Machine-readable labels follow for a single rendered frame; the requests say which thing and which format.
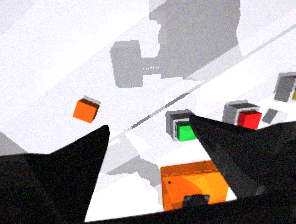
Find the red button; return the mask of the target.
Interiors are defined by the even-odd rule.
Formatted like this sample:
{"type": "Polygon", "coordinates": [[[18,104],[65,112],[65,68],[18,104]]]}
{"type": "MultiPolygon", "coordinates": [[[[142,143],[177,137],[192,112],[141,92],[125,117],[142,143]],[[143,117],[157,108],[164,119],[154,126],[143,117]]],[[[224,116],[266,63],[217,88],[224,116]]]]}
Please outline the red button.
{"type": "Polygon", "coordinates": [[[252,103],[239,103],[227,106],[225,123],[257,129],[262,113],[260,106],[252,103]]]}

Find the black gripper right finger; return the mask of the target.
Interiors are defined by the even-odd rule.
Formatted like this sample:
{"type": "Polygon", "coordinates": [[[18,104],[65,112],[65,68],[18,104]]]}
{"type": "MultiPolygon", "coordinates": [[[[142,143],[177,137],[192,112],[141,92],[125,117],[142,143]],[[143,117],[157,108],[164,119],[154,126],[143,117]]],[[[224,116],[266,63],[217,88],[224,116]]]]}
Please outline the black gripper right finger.
{"type": "Polygon", "coordinates": [[[189,125],[236,198],[262,195],[296,121],[252,129],[197,115],[189,125]]]}

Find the yellow button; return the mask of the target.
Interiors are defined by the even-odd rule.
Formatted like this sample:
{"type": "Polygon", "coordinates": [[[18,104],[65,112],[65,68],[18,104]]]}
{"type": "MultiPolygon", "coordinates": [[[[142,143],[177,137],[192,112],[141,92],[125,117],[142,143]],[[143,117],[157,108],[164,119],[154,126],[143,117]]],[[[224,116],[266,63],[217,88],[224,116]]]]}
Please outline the yellow button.
{"type": "Polygon", "coordinates": [[[296,76],[281,76],[274,100],[296,102],[296,76]]]}

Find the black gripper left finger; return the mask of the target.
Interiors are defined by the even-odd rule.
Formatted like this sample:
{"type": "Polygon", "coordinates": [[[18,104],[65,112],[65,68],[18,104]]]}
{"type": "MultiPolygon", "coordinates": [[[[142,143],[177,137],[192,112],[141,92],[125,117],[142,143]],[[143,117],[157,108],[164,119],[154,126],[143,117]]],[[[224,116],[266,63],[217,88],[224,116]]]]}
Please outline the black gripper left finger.
{"type": "Polygon", "coordinates": [[[85,221],[109,137],[103,125],[49,154],[0,156],[0,190],[32,187],[60,224],[85,221]]]}

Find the green button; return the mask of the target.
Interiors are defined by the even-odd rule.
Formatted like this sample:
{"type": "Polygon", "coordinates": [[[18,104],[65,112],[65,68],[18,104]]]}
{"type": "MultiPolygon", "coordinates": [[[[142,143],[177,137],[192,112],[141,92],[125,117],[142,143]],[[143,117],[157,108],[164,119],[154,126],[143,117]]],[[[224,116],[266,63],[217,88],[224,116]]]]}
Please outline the green button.
{"type": "Polygon", "coordinates": [[[170,115],[170,136],[173,142],[183,142],[197,139],[189,125],[190,115],[196,114],[190,112],[170,115]]]}

